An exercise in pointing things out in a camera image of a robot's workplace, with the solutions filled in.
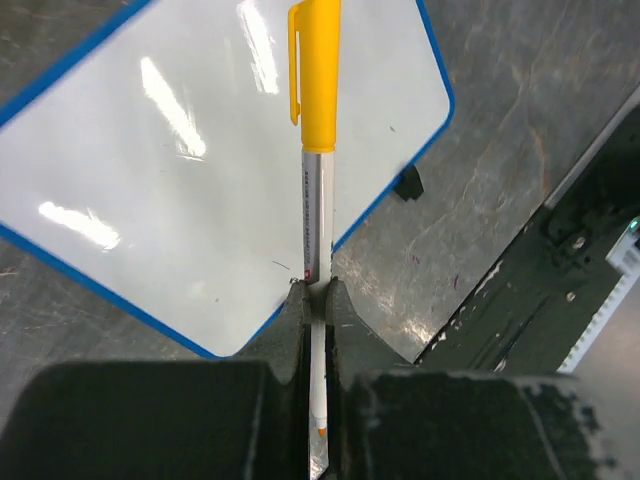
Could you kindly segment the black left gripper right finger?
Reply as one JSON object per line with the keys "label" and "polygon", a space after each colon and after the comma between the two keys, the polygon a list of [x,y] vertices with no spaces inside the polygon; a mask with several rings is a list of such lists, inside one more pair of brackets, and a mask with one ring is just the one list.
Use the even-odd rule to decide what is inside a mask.
{"label": "black left gripper right finger", "polygon": [[618,452],[571,377],[430,371],[326,293],[328,479],[614,479]]}

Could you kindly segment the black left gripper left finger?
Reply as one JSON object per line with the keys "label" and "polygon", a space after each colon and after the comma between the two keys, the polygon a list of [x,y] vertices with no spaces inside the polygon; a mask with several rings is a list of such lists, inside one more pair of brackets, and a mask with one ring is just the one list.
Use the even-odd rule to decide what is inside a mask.
{"label": "black left gripper left finger", "polygon": [[1,435],[5,479],[305,479],[309,291],[220,360],[67,362],[34,377]]}

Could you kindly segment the blue framed whiteboard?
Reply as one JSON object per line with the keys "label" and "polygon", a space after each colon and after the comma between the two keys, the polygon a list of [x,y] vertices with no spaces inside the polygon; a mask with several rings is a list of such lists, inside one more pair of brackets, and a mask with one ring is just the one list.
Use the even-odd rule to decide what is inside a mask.
{"label": "blue framed whiteboard", "polygon": [[303,274],[286,1],[134,1],[2,107],[1,233],[226,357]]}

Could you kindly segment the white marker with yellow cap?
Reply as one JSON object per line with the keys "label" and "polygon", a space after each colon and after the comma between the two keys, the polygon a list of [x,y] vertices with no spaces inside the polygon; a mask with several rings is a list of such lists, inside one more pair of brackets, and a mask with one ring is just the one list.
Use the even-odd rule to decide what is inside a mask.
{"label": "white marker with yellow cap", "polygon": [[311,302],[309,409],[328,439],[326,296],[332,279],[335,150],[341,32],[339,1],[288,10],[289,114],[301,129],[304,281]]}

